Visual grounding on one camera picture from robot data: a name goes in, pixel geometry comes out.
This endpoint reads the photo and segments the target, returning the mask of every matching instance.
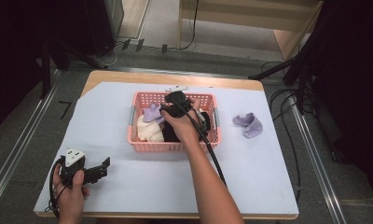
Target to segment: white cloth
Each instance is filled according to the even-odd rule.
[[[137,120],[137,132],[141,141],[163,142],[163,133],[155,120],[143,122],[144,115]]]

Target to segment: person's left hand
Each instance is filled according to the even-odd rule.
[[[53,174],[53,185],[56,189],[59,206],[59,223],[80,223],[82,211],[84,210],[84,197],[90,195],[89,189],[82,186],[84,172],[79,170],[73,178],[73,188],[64,188],[62,179],[59,176],[61,165],[58,164]]]

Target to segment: purple cloth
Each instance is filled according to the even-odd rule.
[[[244,130],[244,135],[247,138],[253,138],[262,133],[263,130],[262,123],[258,120],[254,113],[247,114],[245,118],[241,118],[240,115],[238,115],[233,119],[233,123],[246,127]]]
[[[144,111],[144,118],[143,122],[148,123],[152,120],[155,120],[157,124],[160,124],[164,121],[163,116],[159,112],[160,105],[151,104],[149,108],[143,108]]]

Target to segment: basket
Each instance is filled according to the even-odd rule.
[[[131,114],[128,126],[128,142],[138,152],[159,152],[159,151],[183,151],[184,146],[179,142],[143,142],[138,138],[137,119],[144,114],[143,108],[150,107],[151,104],[166,104],[164,96],[168,92],[138,91],[134,94]],[[207,139],[216,147],[221,141],[221,128],[219,126],[219,117],[215,97],[207,93],[186,93],[186,97],[201,99],[200,108],[210,116],[211,130],[208,131]],[[200,142],[202,149],[207,150],[204,142]]]

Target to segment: white table surface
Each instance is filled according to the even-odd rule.
[[[137,153],[127,142],[131,101],[137,91],[168,85],[102,82],[81,97],[56,161],[67,148],[82,150],[86,168],[111,158],[108,176],[88,184],[84,214],[125,217],[196,217],[192,176],[185,152]],[[296,218],[297,203],[263,91],[189,87],[215,95],[222,142],[214,149],[228,189],[244,218]],[[263,125],[247,139],[232,118],[254,112]],[[48,177],[34,211],[50,216]]]

